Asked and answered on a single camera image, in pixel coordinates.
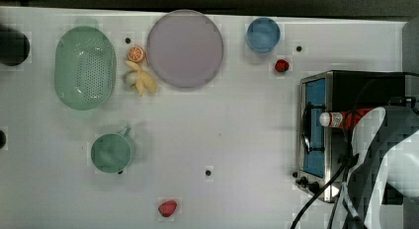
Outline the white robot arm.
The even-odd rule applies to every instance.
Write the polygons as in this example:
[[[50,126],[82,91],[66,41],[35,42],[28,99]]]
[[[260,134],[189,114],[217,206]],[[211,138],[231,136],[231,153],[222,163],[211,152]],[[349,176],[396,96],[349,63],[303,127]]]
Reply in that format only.
[[[380,107],[356,124],[351,142],[358,157],[341,184],[331,229],[384,229],[380,210],[386,186],[418,195],[418,112]]]

